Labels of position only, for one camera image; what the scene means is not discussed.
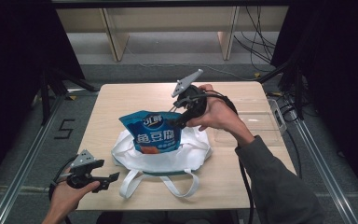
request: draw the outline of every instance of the dark long sleeve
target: dark long sleeve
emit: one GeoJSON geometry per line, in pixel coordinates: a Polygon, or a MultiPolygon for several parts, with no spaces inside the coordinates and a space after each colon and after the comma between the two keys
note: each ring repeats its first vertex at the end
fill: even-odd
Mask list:
{"type": "Polygon", "coordinates": [[[235,151],[252,180],[252,194],[261,223],[324,222],[324,210],[314,193],[272,155],[260,136],[235,151]]]}

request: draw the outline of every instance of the bag handle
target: bag handle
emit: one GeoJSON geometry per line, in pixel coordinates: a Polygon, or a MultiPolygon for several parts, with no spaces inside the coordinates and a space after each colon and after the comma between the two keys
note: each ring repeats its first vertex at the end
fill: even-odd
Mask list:
{"type": "MultiPolygon", "coordinates": [[[[127,174],[126,178],[123,180],[123,183],[120,187],[119,194],[121,197],[123,197],[125,199],[129,199],[130,196],[133,194],[133,192],[135,192],[135,190],[138,188],[139,184],[141,183],[141,181],[143,179],[148,178],[148,177],[155,177],[154,175],[146,175],[146,174],[141,174],[140,176],[136,177],[136,175],[139,172],[140,171],[138,171],[138,170],[130,170],[130,172],[127,174]]],[[[179,190],[176,188],[176,186],[173,184],[173,182],[171,181],[171,179],[168,176],[160,176],[160,179],[167,186],[168,190],[176,197],[179,197],[179,198],[190,197],[197,191],[200,181],[196,175],[191,173],[191,169],[185,169],[185,173],[187,173],[193,177],[193,183],[191,184],[190,189],[184,194],[179,192],[179,190]]]]}

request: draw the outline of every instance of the desk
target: desk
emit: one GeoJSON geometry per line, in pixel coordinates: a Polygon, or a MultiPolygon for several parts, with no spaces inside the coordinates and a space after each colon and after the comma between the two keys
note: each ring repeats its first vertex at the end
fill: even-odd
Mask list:
{"type": "MultiPolygon", "coordinates": [[[[257,82],[216,82],[215,90],[228,96],[231,101],[263,101],[264,110],[269,108],[265,93],[257,82]]],[[[213,154],[195,174],[200,178],[200,187],[189,198],[172,195],[159,178],[144,180],[133,195],[125,200],[118,195],[119,188],[128,171],[113,163],[111,149],[120,132],[125,128],[118,120],[121,116],[138,110],[167,111],[174,99],[171,93],[176,83],[152,84],[108,84],[101,88],[89,119],[79,151],[87,149],[96,159],[105,160],[104,166],[93,171],[93,175],[108,176],[121,172],[117,182],[109,190],[87,194],[81,200],[79,210],[181,210],[181,209],[237,209],[249,207],[249,200],[234,152],[236,142],[214,141],[215,130],[207,129],[213,154]]],[[[240,111],[253,110],[236,105],[240,111]]],[[[287,149],[280,136],[269,145],[272,153],[280,158],[289,170],[295,172],[287,149]]],[[[179,189],[191,184],[188,176],[175,176],[179,189]]]]}

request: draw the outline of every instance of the person's right hand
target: person's right hand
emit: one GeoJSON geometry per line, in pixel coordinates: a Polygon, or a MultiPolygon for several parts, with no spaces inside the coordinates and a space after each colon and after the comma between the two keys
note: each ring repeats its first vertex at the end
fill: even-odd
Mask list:
{"type": "MultiPolygon", "coordinates": [[[[210,84],[199,86],[199,88],[207,93],[213,91],[213,86],[210,84]]],[[[208,97],[205,113],[198,118],[189,120],[186,126],[200,126],[200,131],[204,131],[208,127],[223,129],[231,133],[242,147],[255,140],[238,115],[222,99],[216,97],[208,97]]]]}

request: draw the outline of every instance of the clear plastic tray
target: clear plastic tray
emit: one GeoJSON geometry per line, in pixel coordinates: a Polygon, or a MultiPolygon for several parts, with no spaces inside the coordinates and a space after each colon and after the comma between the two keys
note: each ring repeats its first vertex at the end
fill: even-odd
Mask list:
{"type": "MultiPolygon", "coordinates": [[[[286,124],[275,100],[232,100],[238,115],[253,135],[260,135],[270,146],[282,142],[286,124]]],[[[216,142],[236,142],[234,137],[224,130],[214,131],[216,142]]]]}

